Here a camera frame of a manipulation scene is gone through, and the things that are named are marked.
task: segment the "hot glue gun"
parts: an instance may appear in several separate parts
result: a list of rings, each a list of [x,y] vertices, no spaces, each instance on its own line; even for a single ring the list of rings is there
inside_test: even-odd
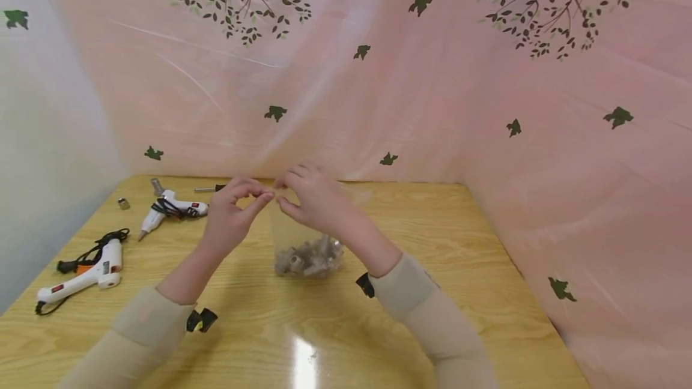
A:
[[[77,272],[73,279],[55,285],[51,288],[42,288],[37,294],[36,314],[46,316],[55,312],[74,293],[87,287],[98,284],[100,289],[109,289],[120,283],[120,270],[123,267],[122,241],[127,238],[129,229],[111,231],[96,241],[96,246],[88,252],[77,257],[77,260],[58,262],[58,271],[63,274]],[[88,258],[96,252],[94,258]],[[45,304],[59,302],[52,310],[43,312]]]
[[[163,221],[163,218],[173,216],[179,220],[184,217],[197,218],[206,216],[209,206],[200,202],[182,202],[175,198],[175,192],[164,189],[158,179],[152,179],[151,185],[154,186],[154,195],[159,197],[152,204],[149,213],[142,222],[142,230],[137,241],[143,239],[151,231],[155,230]]]

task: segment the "wooden table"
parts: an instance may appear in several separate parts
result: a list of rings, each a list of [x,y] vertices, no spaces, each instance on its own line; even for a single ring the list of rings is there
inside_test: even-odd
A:
[[[33,313],[39,288],[65,280],[51,263],[0,318],[0,381],[6,388],[52,388],[109,328],[145,285],[156,284],[195,246],[205,220],[164,220],[137,243],[154,195],[148,176],[124,181],[55,258],[72,260],[109,231],[128,227],[123,280],[91,287],[54,315]],[[192,189],[220,179],[161,177],[183,201],[208,202]],[[416,256],[473,321],[500,387],[588,388],[500,241],[468,191],[444,184],[353,184],[369,190],[365,210]],[[119,209],[127,198],[131,209]],[[245,242],[220,266],[198,310],[219,315],[207,334],[188,334],[145,388],[420,388],[433,371],[400,324],[365,297],[364,272],[350,253],[327,280],[273,274],[269,215],[256,218]]]

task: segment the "black clip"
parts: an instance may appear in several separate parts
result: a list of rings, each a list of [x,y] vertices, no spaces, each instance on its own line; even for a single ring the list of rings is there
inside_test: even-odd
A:
[[[214,324],[219,318],[214,312],[204,308],[202,312],[197,312],[192,310],[192,313],[187,317],[187,331],[188,333],[194,333],[195,330],[199,330],[201,333],[206,333],[209,328]]]
[[[370,279],[368,278],[368,272],[365,272],[359,279],[356,280],[356,284],[363,289],[363,293],[369,298],[375,297],[375,288],[370,284]]]

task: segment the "arm sleeve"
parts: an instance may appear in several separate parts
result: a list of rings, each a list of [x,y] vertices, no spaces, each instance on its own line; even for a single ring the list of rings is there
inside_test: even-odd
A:
[[[182,342],[194,308],[170,301],[154,287],[141,290],[58,388],[136,388]]]
[[[387,275],[369,279],[385,310],[423,347],[436,368],[438,389],[497,388],[479,336],[418,261],[404,254]]]

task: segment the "screwdriver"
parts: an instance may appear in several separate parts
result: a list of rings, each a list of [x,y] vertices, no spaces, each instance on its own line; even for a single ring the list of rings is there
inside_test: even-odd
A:
[[[216,185],[213,188],[195,188],[195,193],[215,193],[216,191],[222,190],[226,185]]]

